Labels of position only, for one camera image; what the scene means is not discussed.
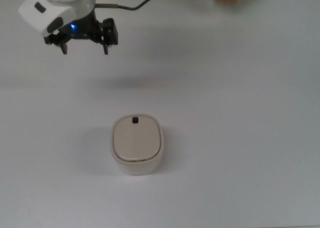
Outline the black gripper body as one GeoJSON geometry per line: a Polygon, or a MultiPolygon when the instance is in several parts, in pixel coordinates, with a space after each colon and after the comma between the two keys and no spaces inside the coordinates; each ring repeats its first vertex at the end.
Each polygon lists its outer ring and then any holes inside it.
{"type": "Polygon", "coordinates": [[[72,22],[58,29],[61,35],[84,36],[84,35],[99,35],[101,33],[100,23],[96,18],[95,10],[93,9],[88,15],[83,18],[73,20],[72,22]]]}

